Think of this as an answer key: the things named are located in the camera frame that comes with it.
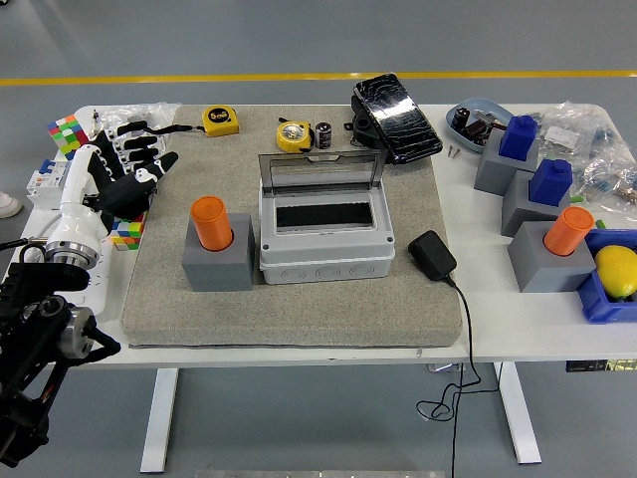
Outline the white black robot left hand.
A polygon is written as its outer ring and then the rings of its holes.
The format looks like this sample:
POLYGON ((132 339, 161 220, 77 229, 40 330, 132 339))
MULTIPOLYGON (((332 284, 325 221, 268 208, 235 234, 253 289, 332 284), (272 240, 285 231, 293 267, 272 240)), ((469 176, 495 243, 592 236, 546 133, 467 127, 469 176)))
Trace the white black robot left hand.
POLYGON ((147 211, 159 180, 178 159, 157 145, 182 125, 152 128, 145 120, 103 129, 71 161, 62 193, 61 219, 47 249, 72 246, 99 250, 116 218, 132 220, 147 211))

